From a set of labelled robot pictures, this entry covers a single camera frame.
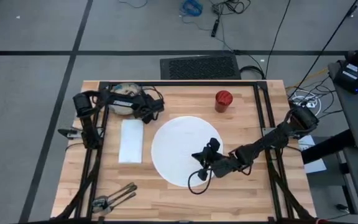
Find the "wooden tabletop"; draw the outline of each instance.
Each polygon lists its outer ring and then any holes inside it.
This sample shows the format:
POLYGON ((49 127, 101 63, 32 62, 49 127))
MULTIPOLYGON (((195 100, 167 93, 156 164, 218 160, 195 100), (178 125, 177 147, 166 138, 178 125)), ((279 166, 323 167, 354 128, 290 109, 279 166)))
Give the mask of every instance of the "wooden tabletop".
MULTIPOLYGON (((284 85, 281 80, 266 82, 275 122, 278 124, 289 110, 284 85)), ((82 91, 97 90, 98 86, 99 81, 85 81, 82 91)), ((136 197, 106 215, 106 220, 266 221, 267 217, 274 217, 264 152, 255 160, 250 176, 233 172, 221 179, 213 178, 209 189, 202 195, 193 195, 187 188, 177 187, 164 180, 155 170, 150 153, 157 130, 167 121, 180 116, 196 116, 212 124, 223 140, 224 154, 240 145, 258 140, 261 133, 253 88, 158 86, 157 89, 164 96, 165 111, 160 113, 157 121, 144 126, 141 164, 118 164, 121 121, 127 117, 109 114, 96 196, 109 195, 129 182, 135 182, 138 189, 136 197), (230 91, 234 97, 225 113, 214 110, 214 96, 220 90, 230 91)), ((263 97, 261 99, 265 122, 268 124, 263 97)), ((75 119, 73 125, 81 128, 78 119, 75 119)), ((76 142, 81 140, 70 141, 69 145, 76 142)), ((62 212, 78 190, 85 152, 82 144, 67 150, 51 217, 62 212)), ((290 190, 315 215, 300 153, 285 148, 283 162, 290 190)), ((196 190, 203 188, 205 184, 195 187, 196 190)), ((286 215, 282 195, 280 202, 282 212, 286 215)), ((87 203, 84 203, 83 216, 86 206, 87 203)))

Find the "black line on floor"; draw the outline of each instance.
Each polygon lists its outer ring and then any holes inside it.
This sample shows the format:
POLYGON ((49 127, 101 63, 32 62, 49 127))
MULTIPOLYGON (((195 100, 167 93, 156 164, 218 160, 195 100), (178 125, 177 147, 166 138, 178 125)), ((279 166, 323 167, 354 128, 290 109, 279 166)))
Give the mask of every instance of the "black line on floor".
MULTIPOLYGON (((13 50, 0 51, 0 56, 163 56, 163 55, 221 55, 222 50, 13 50)), ((234 50, 236 55, 269 55, 269 50, 234 50)), ((275 50, 275 56, 317 56, 319 50, 275 50)), ((346 50, 327 50, 323 56, 343 56, 346 50)))
MULTIPOLYGON (((86 3, 86 7, 84 10, 84 14, 80 23, 80 27, 78 29, 73 50, 71 52, 75 53, 80 48, 81 39, 84 34, 86 22, 88 21, 88 17, 90 14, 90 10, 92 7, 93 0, 88 0, 86 3)), ((37 165, 35 167, 34 175, 31 180, 30 189, 27 193, 27 197, 24 202, 24 206, 22 209, 22 213, 20 215, 19 223, 25 223, 29 221, 32 207, 34 205, 35 196, 37 195, 38 187, 40 185, 42 172, 44 171, 45 163, 47 161, 50 144, 52 142, 53 134, 55 133, 57 121, 59 118, 60 111, 62 110, 62 104, 66 95, 68 82, 70 81, 71 73, 74 68, 76 55, 71 54, 70 59, 68 60, 67 68, 65 74, 63 76, 62 84, 60 85, 60 89, 58 92, 58 96, 55 102, 55 106, 53 108, 52 116, 50 118, 50 122, 48 125, 47 133, 45 135, 44 143, 42 144, 40 156, 37 161, 37 165)))

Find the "red cup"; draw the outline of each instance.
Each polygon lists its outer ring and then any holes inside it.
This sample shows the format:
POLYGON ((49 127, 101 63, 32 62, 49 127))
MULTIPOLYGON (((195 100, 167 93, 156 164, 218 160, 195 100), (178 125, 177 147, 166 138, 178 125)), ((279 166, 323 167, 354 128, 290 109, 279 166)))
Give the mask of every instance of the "red cup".
POLYGON ((227 110, 229 105, 233 102, 233 96, 226 90, 219 91, 215 96, 215 110, 223 113, 227 110))

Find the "metal tongs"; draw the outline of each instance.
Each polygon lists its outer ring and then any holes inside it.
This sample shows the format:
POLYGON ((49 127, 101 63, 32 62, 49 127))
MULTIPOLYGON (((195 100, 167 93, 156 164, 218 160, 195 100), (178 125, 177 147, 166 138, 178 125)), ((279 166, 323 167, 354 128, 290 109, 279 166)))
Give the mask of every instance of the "metal tongs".
POLYGON ((135 183, 131 182, 128 185, 126 185, 125 187, 118 190, 117 192, 112 193, 111 195, 108 195, 108 196, 102 195, 102 196, 95 198, 92 202, 92 212, 93 213, 103 212, 102 215, 110 213, 116 206, 120 205, 122 202, 125 202, 125 201, 129 200, 130 198, 135 197, 136 193, 134 191, 136 189, 137 189, 137 186, 135 185, 135 183), (122 194, 118 195, 117 197, 110 200, 110 198, 113 195, 116 195, 119 192, 122 192, 124 190, 126 190, 124 193, 122 193, 122 194), (118 202, 115 205, 112 205, 114 202, 117 202, 117 200, 119 200, 120 198, 122 198, 123 196, 125 196, 129 193, 131 193, 131 194, 128 197, 124 198, 124 200, 118 202))

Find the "white plate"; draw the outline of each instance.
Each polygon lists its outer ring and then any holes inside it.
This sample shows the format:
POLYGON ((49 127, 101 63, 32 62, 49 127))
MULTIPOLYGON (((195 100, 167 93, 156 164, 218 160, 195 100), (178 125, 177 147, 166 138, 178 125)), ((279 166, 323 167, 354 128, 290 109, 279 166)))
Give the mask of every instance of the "white plate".
MULTIPOLYGON (((223 153, 223 142, 218 131, 203 119, 182 116, 166 122, 155 133, 152 143, 156 170, 169 183, 187 187, 189 175, 202 168, 191 155, 201 152, 211 138, 221 143, 218 152, 223 153)), ((205 182, 195 174, 190 185, 195 187, 205 182)))

